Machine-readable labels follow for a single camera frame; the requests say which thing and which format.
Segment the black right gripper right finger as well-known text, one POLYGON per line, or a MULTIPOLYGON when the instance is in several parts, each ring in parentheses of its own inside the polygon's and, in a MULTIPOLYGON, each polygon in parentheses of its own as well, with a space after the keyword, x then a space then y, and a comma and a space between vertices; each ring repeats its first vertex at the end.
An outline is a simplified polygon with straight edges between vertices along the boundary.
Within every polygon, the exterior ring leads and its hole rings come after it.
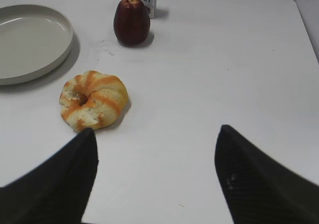
POLYGON ((222 125, 215 169, 235 224, 317 224, 319 187, 222 125))

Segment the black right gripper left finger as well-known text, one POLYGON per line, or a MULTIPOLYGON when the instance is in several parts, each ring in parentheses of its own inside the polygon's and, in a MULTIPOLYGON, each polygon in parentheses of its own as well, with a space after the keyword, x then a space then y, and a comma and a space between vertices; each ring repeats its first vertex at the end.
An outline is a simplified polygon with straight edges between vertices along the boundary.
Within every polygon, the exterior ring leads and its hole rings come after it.
POLYGON ((45 162, 0 190, 2 224, 80 224, 98 169, 86 128, 45 162))

